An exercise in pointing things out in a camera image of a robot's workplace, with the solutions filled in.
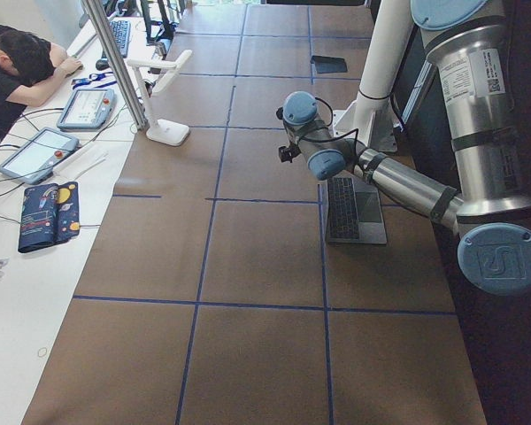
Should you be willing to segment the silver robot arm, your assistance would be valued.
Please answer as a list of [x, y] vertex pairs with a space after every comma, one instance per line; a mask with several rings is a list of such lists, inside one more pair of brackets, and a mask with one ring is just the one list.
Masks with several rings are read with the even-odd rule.
[[[391, 121], [391, 97], [412, 30], [439, 74], [459, 185], [452, 188], [385, 155], [376, 132]], [[355, 174], [400, 205], [450, 228], [458, 265], [498, 296], [531, 289], [531, 197], [522, 191], [518, 135], [500, 50], [508, 19], [499, 1], [384, 1], [356, 99], [327, 124], [317, 99], [289, 94], [277, 117], [289, 145], [281, 161], [306, 159], [316, 179]]]

